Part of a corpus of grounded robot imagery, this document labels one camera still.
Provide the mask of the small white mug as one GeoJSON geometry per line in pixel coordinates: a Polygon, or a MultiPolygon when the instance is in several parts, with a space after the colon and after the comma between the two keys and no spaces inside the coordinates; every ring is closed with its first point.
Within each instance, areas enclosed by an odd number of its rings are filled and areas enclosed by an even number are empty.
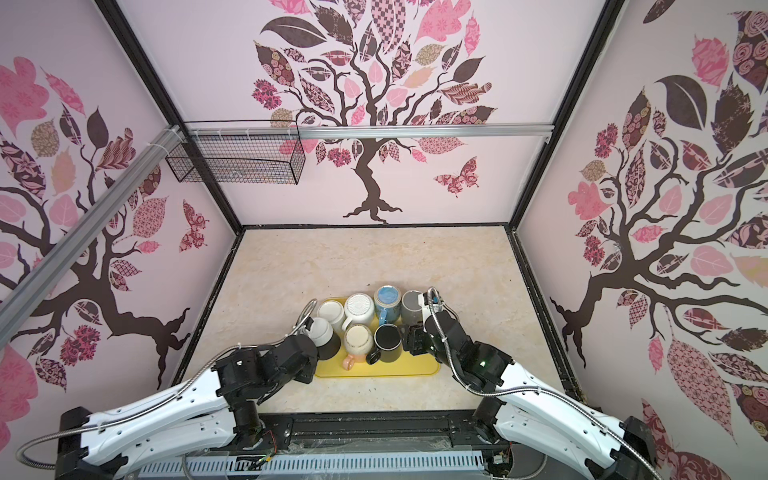
{"type": "Polygon", "coordinates": [[[342,334],[346,313],[341,302],[333,299],[324,301],[317,309],[317,316],[325,319],[337,334],[342,334]]]}

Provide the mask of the cream and peach mug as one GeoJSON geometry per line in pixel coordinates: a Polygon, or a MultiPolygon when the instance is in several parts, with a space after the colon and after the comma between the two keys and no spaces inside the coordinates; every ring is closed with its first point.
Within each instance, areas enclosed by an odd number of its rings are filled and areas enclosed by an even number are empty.
{"type": "Polygon", "coordinates": [[[355,365],[366,363],[366,357],[374,346],[373,334],[367,326],[355,324],[345,331],[343,344],[347,356],[342,362],[342,368],[350,371],[355,365]]]}

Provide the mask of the grey mug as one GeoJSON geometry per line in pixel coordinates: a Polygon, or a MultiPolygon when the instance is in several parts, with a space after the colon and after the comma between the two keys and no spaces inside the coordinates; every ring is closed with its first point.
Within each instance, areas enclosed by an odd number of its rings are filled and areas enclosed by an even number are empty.
{"type": "Polygon", "coordinates": [[[401,322],[404,326],[416,325],[423,321],[423,293],[418,290],[407,291],[401,299],[401,322]]]}

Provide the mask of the black mug white rim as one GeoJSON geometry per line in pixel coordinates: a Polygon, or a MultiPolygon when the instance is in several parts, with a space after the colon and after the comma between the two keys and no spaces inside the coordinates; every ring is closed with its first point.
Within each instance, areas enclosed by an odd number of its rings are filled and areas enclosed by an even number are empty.
{"type": "Polygon", "coordinates": [[[397,325],[380,325],[373,335],[374,346],[366,356],[366,363],[394,363],[402,354],[402,335],[397,325]]]}

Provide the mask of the light blue butterfly mug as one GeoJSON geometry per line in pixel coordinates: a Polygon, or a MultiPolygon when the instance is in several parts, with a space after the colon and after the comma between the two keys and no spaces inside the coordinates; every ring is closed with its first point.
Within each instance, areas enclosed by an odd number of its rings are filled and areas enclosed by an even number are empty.
{"type": "Polygon", "coordinates": [[[383,285],[374,295],[375,312],[380,325],[395,324],[400,318],[402,295],[393,285],[383,285]]]}

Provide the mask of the white ribbed mug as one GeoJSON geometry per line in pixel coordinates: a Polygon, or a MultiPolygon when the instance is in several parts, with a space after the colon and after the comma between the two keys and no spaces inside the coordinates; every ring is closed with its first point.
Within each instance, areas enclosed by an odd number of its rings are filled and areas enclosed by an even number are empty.
{"type": "Polygon", "coordinates": [[[369,327],[373,321],[374,313],[375,303],[371,296],[366,293],[350,295],[344,302],[345,319],[342,323],[342,330],[346,332],[356,325],[369,327]]]}

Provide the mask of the yellow plastic tray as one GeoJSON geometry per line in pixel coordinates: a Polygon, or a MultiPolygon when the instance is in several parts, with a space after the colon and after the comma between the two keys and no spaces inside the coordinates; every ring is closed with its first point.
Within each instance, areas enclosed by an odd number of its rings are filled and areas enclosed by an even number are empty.
{"type": "MultiPolygon", "coordinates": [[[[329,298],[326,300],[337,300],[344,305],[346,297],[329,298]]],[[[326,300],[319,302],[313,317],[317,316],[317,309],[326,300]]],[[[376,377],[425,377],[436,374],[440,370],[440,365],[429,355],[412,356],[408,352],[403,352],[400,358],[394,363],[378,362],[374,365],[357,364],[350,371],[342,368],[342,362],[347,356],[344,346],[341,346],[339,352],[330,360],[319,361],[317,364],[315,376],[323,379],[331,378],[376,378],[376,377]]]]}

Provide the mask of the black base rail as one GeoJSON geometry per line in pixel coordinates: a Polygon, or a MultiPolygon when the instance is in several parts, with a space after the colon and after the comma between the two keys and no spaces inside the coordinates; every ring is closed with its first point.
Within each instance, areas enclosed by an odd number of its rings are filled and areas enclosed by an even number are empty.
{"type": "Polygon", "coordinates": [[[492,438],[472,410],[268,413],[247,450],[288,453],[300,448],[347,447],[354,443],[402,447],[424,441],[434,449],[470,449],[493,454],[510,443],[492,438]]]}

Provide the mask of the silver rail back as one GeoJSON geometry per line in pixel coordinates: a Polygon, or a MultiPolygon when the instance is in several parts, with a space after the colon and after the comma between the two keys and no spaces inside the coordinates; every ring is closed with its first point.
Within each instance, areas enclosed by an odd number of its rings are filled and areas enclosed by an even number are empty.
{"type": "Polygon", "coordinates": [[[214,122],[213,125],[187,125],[192,135],[234,136],[245,135],[255,138],[257,135],[290,135],[301,139],[336,140],[336,139],[383,139],[383,138],[437,138],[437,137],[545,137],[554,131],[552,124],[546,123],[508,123],[479,125],[407,125],[407,126],[265,126],[225,125],[214,122]]]}

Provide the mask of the silver rail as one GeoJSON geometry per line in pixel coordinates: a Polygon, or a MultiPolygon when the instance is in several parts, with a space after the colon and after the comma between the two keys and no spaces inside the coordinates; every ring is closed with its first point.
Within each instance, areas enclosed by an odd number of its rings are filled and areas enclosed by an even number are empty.
{"type": "Polygon", "coordinates": [[[168,126],[148,143],[147,148],[126,169],[116,183],[100,197],[78,223],[45,255],[38,267],[15,287],[1,305],[1,344],[31,316],[50,290],[70,270],[91,241],[151,171],[181,143],[178,126],[168,126]]]}
{"type": "Polygon", "coordinates": [[[383,138],[437,138],[437,137],[545,137],[554,131],[552,124],[546,123],[508,123],[479,125],[407,125],[407,126],[265,126],[225,125],[214,122],[213,125],[187,125],[192,135],[234,136],[245,135],[255,138],[257,135],[290,135],[301,139],[336,140],[336,139],[383,139],[383,138]]]}

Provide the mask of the silver rail left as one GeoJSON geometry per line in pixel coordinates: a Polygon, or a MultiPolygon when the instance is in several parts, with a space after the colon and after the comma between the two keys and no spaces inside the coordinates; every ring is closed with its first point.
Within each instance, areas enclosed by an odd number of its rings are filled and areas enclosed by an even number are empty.
{"type": "Polygon", "coordinates": [[[1,305],[1,344],[31,316],[50,290],[70,270],[91,241],[151,171],[181,143],[178,126],[168,126],[148,143],[147,148],[126,169],[116,183],[100,197],[78,223],[45,255],[38,267],[15,287],[1,305]]]}

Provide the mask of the black corner frame post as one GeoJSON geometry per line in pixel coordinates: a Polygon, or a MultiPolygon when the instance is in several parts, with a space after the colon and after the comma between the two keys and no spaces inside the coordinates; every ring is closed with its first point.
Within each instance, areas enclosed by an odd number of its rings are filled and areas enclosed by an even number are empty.
{"type": "Polygon", "coordinates": [[[202,152],[190,136],[185,121],[118,2],[113,0],[95,0],[94,3],[164,119],[170,126],[178,128],[182,138],[182,146],[185,148],[193,168],[199,173],[202,182],[206,185],[208,192],[211,194],[227,224],[236,236],[240,235],[244,231],[242,223],[237,218],[222,188],[215,181],[209,166],[203,160],[202,152]]]}

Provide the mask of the black right corner post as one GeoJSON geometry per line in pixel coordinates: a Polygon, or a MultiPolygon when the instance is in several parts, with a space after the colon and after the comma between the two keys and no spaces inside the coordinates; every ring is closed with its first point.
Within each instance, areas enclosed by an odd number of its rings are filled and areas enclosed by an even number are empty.
{"type": "Polygon", "coordinates": [[[577,68],[568,84],[562,102],[560,103],[553,122],[553,130],[544,142],[538,157],[528,175],[520,194],[518,203],[513,211],[507,230],[515,232],[519,229],[523,218],[532,203],[534,194],[544,177],[546,169],[552,159],[556,147],[565,134],[570,119],[576,110],[578,102],[587,87],[594,69],[601,58],[608,41],[619,22],[619,18],[626,6],[624,0],[605,1],[598,16],[597,22],[590,34],[577,68]]]}

